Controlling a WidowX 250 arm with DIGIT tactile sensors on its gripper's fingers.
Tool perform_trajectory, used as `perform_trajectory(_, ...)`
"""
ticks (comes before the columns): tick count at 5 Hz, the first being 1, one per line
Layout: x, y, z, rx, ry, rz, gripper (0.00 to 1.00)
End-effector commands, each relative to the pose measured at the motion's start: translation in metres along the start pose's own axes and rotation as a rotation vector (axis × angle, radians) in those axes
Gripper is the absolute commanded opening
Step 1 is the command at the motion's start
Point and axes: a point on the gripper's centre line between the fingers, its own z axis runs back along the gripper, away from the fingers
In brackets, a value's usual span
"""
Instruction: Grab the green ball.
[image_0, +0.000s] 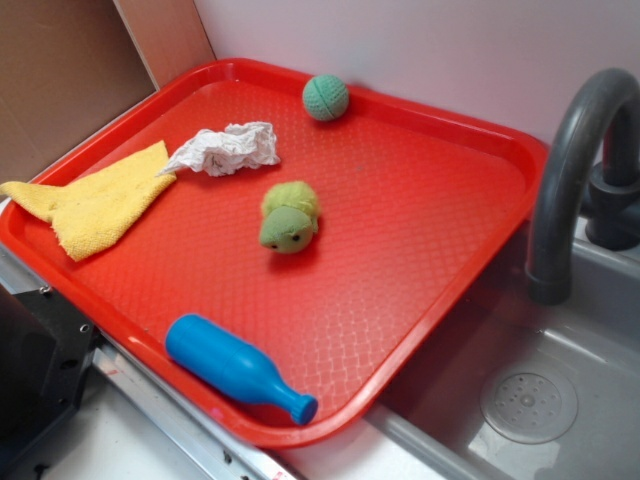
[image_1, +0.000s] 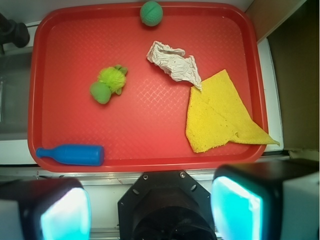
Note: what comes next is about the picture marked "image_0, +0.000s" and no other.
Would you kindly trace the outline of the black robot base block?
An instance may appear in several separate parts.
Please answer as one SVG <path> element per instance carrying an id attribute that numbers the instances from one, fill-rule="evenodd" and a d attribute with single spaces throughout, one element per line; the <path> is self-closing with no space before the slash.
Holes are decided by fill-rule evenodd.
<path id="1" fill-rule="evenodd" d="M 1 290 L 1 473 L 79 409 L 97 331 L 57 292 Z"/>

